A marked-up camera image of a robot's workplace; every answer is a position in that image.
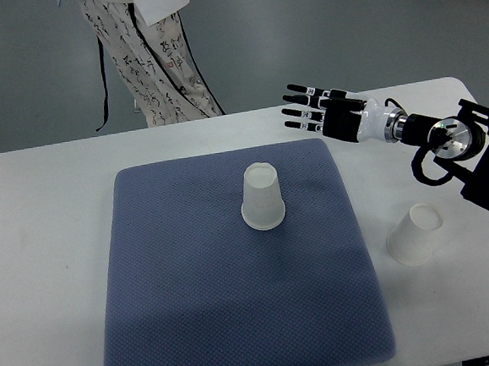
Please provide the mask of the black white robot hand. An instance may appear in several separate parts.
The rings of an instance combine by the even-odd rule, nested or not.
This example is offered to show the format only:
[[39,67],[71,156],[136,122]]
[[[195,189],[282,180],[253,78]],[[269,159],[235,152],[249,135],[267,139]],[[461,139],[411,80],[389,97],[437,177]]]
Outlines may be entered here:
[[325,112],[301,111],[290,108],[281,110],[289,117],[302,117],[321,123],[285,121],[287,128],[311,131],[323,130],[323,136],[361,143],[368,139],[394,142],[393,127],[401,118],[400,107],[389,101],[380,104],[373,97],[351,91],[331,89],[329,96],[318,87],[288,84],[286,88],[301,95],[283,95],[283,101],[308,107],[322,107]]

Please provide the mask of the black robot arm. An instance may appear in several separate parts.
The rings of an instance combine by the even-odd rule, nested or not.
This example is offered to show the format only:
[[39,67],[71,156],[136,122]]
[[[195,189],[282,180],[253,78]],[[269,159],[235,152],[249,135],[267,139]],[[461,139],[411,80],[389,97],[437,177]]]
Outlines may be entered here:
[[461,196],[489,211],[489,108],[459,102],[446,118],[407,112],[395,99],[379,104],[363,93],[288,85],[282,114],[288,128],[351,143],[377,139],[417,148],[411,162],[416,181],[433,187],[457,178]]

